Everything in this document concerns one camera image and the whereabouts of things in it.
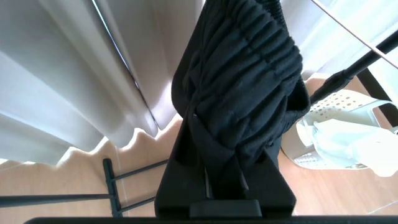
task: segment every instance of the black garment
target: black garment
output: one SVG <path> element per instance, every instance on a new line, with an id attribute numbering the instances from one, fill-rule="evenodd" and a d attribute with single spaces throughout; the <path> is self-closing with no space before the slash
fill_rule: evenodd
<path id="1" fill-rule="evenodd" d="M 282 134 L 309 110 L 299 49 L 265 7 L 207 0 L 172 83 L 218 198 L 244 197 L 260 156 L 277 166 Z"/>

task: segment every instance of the white plastic basket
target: white plastic basket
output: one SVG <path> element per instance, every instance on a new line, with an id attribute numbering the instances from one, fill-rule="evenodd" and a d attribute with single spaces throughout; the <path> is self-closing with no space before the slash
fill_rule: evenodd
<path id="1" fill-rule="evenodd" d="M 380 127 L 373 109 L 381 105 L 392 103 L 385 100 L 377 100 L 370 96 L 351 91 L 340 90 L 324 100 L 313 105 L 308 112 L 297 124 L 297 133 L 300 140 L 305 145 L 305 150 L 300 153 L 294 152 L 295 156 L 287 156 L 297 165 L 308 169 L 365 169 L 362 164 L 352 164 L 352 166 L 341 167 L 326 161 L 320 156 L 316 150 L 317 142 L 312 138 L 311 126 L 314 121 L 322 122 L 328 119 L 338 119 L 351 123 L 365 124 Z"/>

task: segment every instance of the white curtain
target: white curtain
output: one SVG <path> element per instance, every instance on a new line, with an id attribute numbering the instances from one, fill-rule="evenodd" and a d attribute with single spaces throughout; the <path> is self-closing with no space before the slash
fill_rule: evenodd
<path id="1" fill-rule="evenodd" d="M 398 1 L 320 2 L 352 31 L 374 46 L 398 29 Z M 311 0 L 281 0 L 281 4 L 289 32 L 303 56 L 303 69 L 306 73 L 332 75 L 349 67 L 369 51 Z"/>
<path id="2" fill-rule="evenodd" d="M 92 1 L 0 2 L 0 158 L 56 164 L 70 146 L 91 151 L 106 136 L 123 147 L 134 129 L 155 136 L 171 120 L 169 82 L 197 15 L 187 15 L 184 35 L 164 38 L 167 18 L 154 13 L 167 9 L 150 1 L 111 9 L 129 27 L 123 37 L 112 30 L 128 67 Z"/>

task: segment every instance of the white cord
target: white cord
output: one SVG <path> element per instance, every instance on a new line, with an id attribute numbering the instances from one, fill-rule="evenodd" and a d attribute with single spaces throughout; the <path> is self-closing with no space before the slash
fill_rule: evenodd
<path id="1" fill-rule="evenodd" d="M 323 12 L 328 14 L 334 21 L 336 21 L 341 27 L 343 27 L 345 30 L 347 30 L 351 35 L 353 35 L 355 38 L 357 38 L 359 41 L 361 41 L 364 45 L 369 47 L 374 53 L 378 54 L 380 57 L 382 57 L 384 60 L 386 60 L 388 63 L 390 63 L 393 67 L 398 69 L 398 65 L 396 65 L 392 60 L 390 60 L 387 55 L 385 55 L 383 52 L 381 52 L 379 49 L 371 45 L 370 43 L 366 42 L 362 38 L 360 38 L 358 35 L 356 35 L 352 30 L 350 30 L 348 27 L 346 27 L 343 22 L 341 22 L 339 19 L 337 19 L 336 16 L 334 16 L 331 12 L 328 11 L 328 9 L 320 3 L 318 0 L 311 0 L 314 4 L 316 4 Z"/>

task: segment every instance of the floor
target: floor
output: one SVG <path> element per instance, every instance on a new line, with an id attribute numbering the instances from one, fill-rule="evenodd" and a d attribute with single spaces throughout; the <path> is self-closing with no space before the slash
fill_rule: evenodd
<path id="1" fill-rule="evenodd" d="M 311 93 L 323 80 L 310 79 Z M 349 89 L 366 93 L 358 79 Z M 381 123 L 388 122 L 379 113 Z M 110 142 L 92 153 L 75 150 L 57 167 L 42 164 L 0 164 L 1 195 L 106 194 L 101 161 L 113 161 L 116 175 L 167 159 L 181 124 L 175 119 L 157 138 L 138 132 L 128 149 L 116 149 Z M 398 174 L 382 178 L 371 170 L 308 170 L 279 154 L 280 171 L 297 198 L 294 215 L 398 215 Z M 122 206 L 155 195 L 165 166 L 118 181 Z M 23 223 L 33 217 L 111 215 L 109 200 L 68 202 L 51 205 L 0 208 L 0 223 Z M 135 208 L 125 217 L 153 217 L 154 204 Z"/>

